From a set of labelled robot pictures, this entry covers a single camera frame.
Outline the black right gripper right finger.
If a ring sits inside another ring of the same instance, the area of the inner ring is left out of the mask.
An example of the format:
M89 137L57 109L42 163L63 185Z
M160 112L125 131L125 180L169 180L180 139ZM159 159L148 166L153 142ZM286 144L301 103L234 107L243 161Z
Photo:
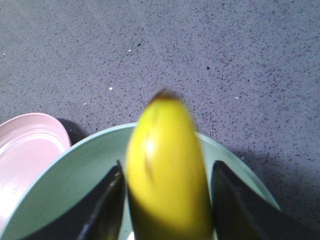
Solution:
M318 240L320 233L264 200L223 161L211 178L213 220L220 240Z

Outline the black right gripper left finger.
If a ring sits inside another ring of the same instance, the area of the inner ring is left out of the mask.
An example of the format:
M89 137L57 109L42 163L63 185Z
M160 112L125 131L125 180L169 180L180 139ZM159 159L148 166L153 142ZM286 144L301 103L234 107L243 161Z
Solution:
M102 180L63 215L25 240L117 240L126 194L119 160Z

